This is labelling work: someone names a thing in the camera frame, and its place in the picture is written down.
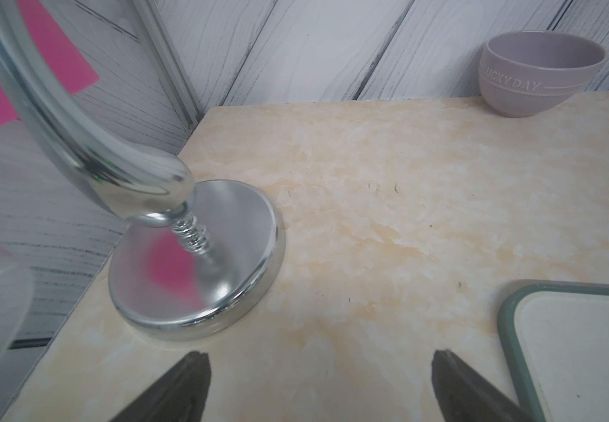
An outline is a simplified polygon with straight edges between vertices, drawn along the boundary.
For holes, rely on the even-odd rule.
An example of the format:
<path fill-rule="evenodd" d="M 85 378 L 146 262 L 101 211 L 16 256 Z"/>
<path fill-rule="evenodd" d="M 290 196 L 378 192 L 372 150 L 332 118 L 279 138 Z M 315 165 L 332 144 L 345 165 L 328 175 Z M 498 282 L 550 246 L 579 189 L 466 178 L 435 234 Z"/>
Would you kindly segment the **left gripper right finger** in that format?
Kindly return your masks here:
<path fill-rule="evenodd" d="M 454 352 L 436 350 L 431 369 L 434 395 L 445 421 L 533 421 Z"/>

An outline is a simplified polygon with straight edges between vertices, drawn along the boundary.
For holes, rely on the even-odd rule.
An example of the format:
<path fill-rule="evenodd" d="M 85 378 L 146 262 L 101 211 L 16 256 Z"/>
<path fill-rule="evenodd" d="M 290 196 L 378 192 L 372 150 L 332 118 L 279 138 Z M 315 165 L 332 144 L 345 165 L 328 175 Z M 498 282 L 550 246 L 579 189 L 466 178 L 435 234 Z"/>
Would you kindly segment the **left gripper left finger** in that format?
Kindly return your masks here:
<path fill-rule="evenodd" d="M 209 355 L 190 352 L 112 421 L 201 421 L 211 376 Z"/>

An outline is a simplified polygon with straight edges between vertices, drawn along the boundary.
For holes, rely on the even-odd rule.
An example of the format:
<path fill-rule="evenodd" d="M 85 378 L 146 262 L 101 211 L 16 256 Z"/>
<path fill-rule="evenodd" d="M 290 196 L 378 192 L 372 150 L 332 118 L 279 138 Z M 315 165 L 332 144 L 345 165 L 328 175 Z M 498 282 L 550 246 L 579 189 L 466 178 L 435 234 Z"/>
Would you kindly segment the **beige cutting board green rim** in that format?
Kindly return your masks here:
<path fill-rule="evenodd" d="M 609 285 L 528 281 L 501 303 L 501 346 L 536 421 L 609 421 Z"/>

